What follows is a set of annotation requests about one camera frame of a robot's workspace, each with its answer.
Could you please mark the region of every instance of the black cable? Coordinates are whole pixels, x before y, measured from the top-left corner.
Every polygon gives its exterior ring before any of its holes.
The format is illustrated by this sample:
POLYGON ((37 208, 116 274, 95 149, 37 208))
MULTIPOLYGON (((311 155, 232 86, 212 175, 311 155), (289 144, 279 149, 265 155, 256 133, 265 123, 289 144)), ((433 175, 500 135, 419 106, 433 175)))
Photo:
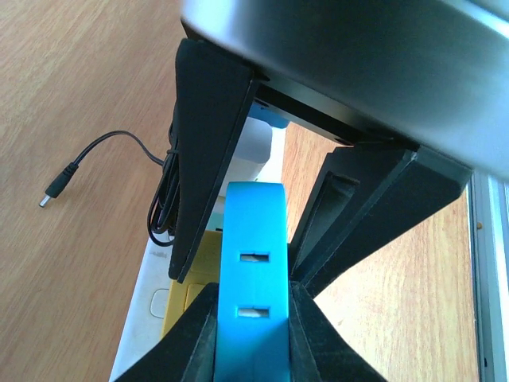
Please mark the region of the black cable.
POLYGON ((169 247, 173 244, 173 240, 161 242, 155 237, 155 234, 168 232, 171 236, 175 235, 178 216, 178 204, 180 200, 180 182, 178 173, 178 151, 177 140, 173 141, 173 125, 169 128, 168 138, 169 143, 172 145, 172 150, 166 152, 166 158, 162 159, 150 153, 149 149, 143 142, 134 134, 125 130, 110 131, 101 135, 93 142, 91 142, 84 150, 76 157, 74 161, 69 163, 67 167, 53 180, 45 191, 45 198, 39 204, 45 207, 46 204, 57 198, 62 191, 64 191, 67 184, 71 181, 72 176, 80 167, 81 161, 92 151, 94 147, 99 145, 106 139, 116 135, 127 135, 134 139, 138 145, 143 149, 149 159, 162 166, 162 177, 157 186, 156 192, 153 195, 150 204, 149 213, 147 215, 147 229, 149 231, 150 239, 161 247, 169 247))
POLYGON ((143 142, 140 140, 140 138, 138 138, 133 133, 130 133, 129 131, 125 131, 125 130, 110 131, 109 133, 101 135, 96 140, 94 140, 92 143, 90 143, 87 147, 85 147, 85 149, 80 153, 80 155, 78 155, 76 157, 76 159, 72 163, 74 163, 76 165, 79 165, 80 162, 83 161, 83 159, 87 156, 88 153, 91 152, 91 150, 94 147, 96 147, 101 142, 103 142, 103 141, 107 140, 108 138, 113 137, 115 135, 127 135, 128 137, 131 137, 132 139, 134 139, 138 143, 138 145, 140 145, 140 147, 142 148, 143 152, 145 152, 146 156, 149 157, 149 159, 152 162, 156 163, 159 166, 163 165, 163 161, 161 159, 159 159, 158 157, 156 157, 154 154, 152 154, 149 151, 149 149, 146 148, 146 146, 143 144, 143 142))
POLYGON ((177 228, 180 201, 177 153, 178 150, 167 151, 162 177, 153 195, 146 219, 150 239, 160 247, 169 247, 174 240, 163 242, 156 238, 155 234, 168 232, 169 235, 174 236, 177 228))

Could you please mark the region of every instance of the white power strip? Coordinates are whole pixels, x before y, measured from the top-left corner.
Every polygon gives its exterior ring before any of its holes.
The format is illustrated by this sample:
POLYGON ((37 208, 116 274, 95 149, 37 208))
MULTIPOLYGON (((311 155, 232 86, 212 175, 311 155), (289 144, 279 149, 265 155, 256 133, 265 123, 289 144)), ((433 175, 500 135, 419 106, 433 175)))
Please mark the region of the white power strip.
MULTIPOLYGON (((244 136, 247 137, 246 139, 251 140, 252 138, 250 134, 244 136)), ((263 167, 260 166, 261 170, 259 170, 258 175, 256 174, 258 171, 253 172, 252 168, 246 166, 244 156, 234 154, 231 168, 245 169, 246 174, 243 177, 238 170, 236 173, 230 172, 227 173, 225 181, 281 182, 285 136, 285 129, 272 128, 272 142, 271 144, 269 142, 270 158, 263 167)), ((207 229, 222 228, 222 214, 223 202, 218 200, 207 229)), ((158 239, 167 241, 169 237, 160 235, 158 239)), ((116 380, 121 376, 161 339, 163 318, 169 293, 168 268, 171 254, 171 247, 158 247, 151 240, 148 240, 133 297, 130 301, 129 311, 127 312, 126 323, 120 338, 119 349, 111 370, 110 380, 116 380)))

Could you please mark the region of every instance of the wooden desk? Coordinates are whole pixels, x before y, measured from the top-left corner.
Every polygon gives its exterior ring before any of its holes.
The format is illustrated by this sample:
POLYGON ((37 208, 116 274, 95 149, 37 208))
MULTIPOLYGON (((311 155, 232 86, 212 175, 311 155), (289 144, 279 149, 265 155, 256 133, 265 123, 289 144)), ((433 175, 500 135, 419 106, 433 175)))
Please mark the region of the wooden desk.
MULTIPOLYGON (((177 1, 4 0, 0 12, 0 380, 106 380, 160 169, 113 138, 58 201, 37 203, 106 131, 132 131, 163 156, 184 36, 177 1)), ((290 232, 332 148, 289 128, 290 232)), ((461 199, 317 298, 389 380, 477 378, 466 224, 461 199)))

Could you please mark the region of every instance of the rectangular slot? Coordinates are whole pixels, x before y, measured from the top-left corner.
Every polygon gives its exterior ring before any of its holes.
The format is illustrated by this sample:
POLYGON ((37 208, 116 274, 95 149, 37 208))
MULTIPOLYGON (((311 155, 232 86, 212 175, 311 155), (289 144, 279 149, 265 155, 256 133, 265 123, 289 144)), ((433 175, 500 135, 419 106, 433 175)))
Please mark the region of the rectangular slot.
MULTIPOLYGON (((331 172, 325 175, 318 196, 313 202, 309 218, 305 222, 305 230, 299 239, 298 245, 301 247, 298 250, 293 269, 302 264, 332 223, 343 212, 348 202, 353 198, 358 185, 357 180, 334 175, 331 172)), ((291 245, 294 245, 296 239, 294 236, 291 245)))
POLYGON ((269 252, 267 253, 243 252, 240 254, 240 261, 250 261, 252 263, 268 263, 269 252))
POLYGON ((264 308, 238 308, 237 315, 239 317, 268 318, 269 310, 264 308))

